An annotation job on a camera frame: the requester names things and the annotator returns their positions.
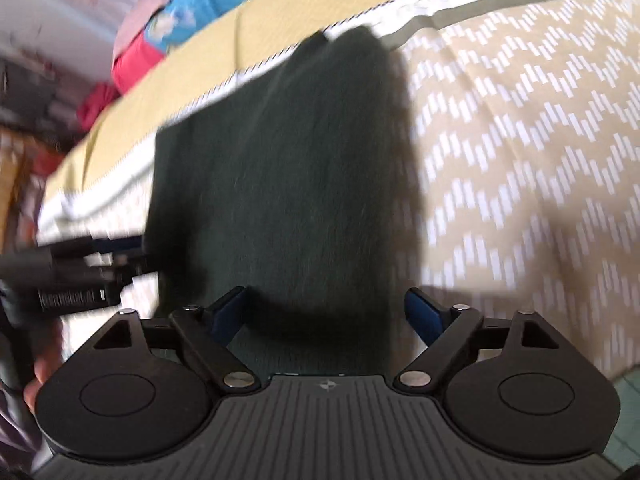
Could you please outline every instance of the black plastic mount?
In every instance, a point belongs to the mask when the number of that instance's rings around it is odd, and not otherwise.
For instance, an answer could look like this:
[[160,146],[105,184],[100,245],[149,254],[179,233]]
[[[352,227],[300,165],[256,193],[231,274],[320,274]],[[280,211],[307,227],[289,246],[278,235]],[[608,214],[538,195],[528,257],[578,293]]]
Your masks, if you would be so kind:
[[[120,311],[41,390],[36,416],[50,446],[97,463],[166,456],[218,420],[227,399],[269,391],[226,349],[251,297],[237,287],[209,308],[187,306],[169,319]],[[568,462],[604,450],[620,410],[615,389],[538,314],[485,319],[417,288],[405,310],[428,348],[388,385],[399,399],[433,400],[463,439],[506,460]],[[175,350],[186,366],[153,348]],[[489,348],[502,352],[478,362]],[[332,382],[321,387],[330,391]]]
[[[405,305],[429,347],[396,376],[396,389],[437,396],[453,423],[493,452],[565,460],[604,450],[618,395],[539,314],[484,319],[466,305],[445,309],[417,288]],[[499,356],[476,362],[479,350],[497,348]]]

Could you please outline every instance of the clothing pile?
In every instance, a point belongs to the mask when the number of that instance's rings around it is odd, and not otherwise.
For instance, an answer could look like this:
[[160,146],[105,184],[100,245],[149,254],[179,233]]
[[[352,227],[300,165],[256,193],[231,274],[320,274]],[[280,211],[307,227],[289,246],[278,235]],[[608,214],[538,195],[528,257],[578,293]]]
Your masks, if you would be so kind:
[[111,75],[121,94],[168,53],[245,0],[140,0],[120,26]]

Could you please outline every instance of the logo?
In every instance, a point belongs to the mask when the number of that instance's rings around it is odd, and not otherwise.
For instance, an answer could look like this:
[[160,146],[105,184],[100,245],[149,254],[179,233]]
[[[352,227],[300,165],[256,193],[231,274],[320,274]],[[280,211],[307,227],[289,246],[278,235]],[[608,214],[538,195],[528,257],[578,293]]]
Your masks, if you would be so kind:
[[331,379],[325,379],[321,383],[318,384],[324,391],[330,392],[333,390],[338,384],[334,383]]

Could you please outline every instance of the dark green cloth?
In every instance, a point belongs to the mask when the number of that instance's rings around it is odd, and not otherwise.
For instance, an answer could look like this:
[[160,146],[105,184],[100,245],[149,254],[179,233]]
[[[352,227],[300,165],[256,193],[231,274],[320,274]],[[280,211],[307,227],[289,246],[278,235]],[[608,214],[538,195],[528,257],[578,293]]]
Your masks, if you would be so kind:
[[251,286],[254,371],[376,373],[389,340],[397,163],[388,52],[365,28],[158,133],[145,234],[160,312]]

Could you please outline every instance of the patterned bedspread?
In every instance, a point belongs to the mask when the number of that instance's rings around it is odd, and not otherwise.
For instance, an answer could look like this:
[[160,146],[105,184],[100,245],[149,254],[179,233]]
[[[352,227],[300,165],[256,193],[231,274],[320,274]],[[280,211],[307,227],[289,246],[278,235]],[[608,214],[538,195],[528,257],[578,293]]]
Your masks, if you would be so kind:
[[[328,31],[369,23],[406,90],[412,121],[399,133],[414,160],[398,160],[407,193],[392,279],[488,316],[534,308],[616,376],[640,362],[640,0],[440,0],[416,11],[433,1],[395,0]],[[151,186],[146,170],[42,239],[141,232]],[[417,247],[407,243],[416,232]],[[148,314],[156,289],[139,280],[123,304]],[[105,317],[85,316],[70,348]]]

